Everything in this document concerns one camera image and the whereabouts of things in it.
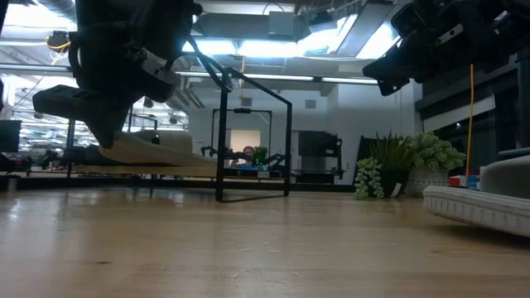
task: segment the wooden tabletop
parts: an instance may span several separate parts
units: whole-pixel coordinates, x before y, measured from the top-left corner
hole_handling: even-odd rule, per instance
[[[429,215],[420,199],[0,194],[0,297],[528,297],[529,248]]]

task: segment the person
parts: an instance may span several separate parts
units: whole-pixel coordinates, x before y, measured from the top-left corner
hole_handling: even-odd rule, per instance
[[[251,146],[246,146],[243,149],[243,154],[247,156],[253,156],[254,148]],[[238,161],[232,161],[232,164],[230,166],[243,168],[243,169],[250,169],[250,168],[253,168],[253,161],[245,161],[243,164],[238,164]]]

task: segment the green plant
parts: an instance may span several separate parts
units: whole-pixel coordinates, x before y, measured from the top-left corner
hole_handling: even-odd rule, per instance
[[[268,149],[266,147],[254,147],[253,159],[257,165],[262,165],[267,159]]]
[[[453,170],[464,165],[465,154],[458,152],[450,142],[442,141],[434,132],[420,133],[407,142],[414,153],[413,165],[429,170]]]
[[[383,187],[381,186],[381,174],[379,171],[383,165],[378,160],[370,157],[357,163],[357,176],[355,177],[354,193],[356,199],[367,199],[370,194],[377,198],[383,198]]]
[[[408,150],[408,137],[398,137],[392,132],[379,139],[370,147],[370,155],[383,165],[384,170],[408,171],[412,167],[414,152]]]

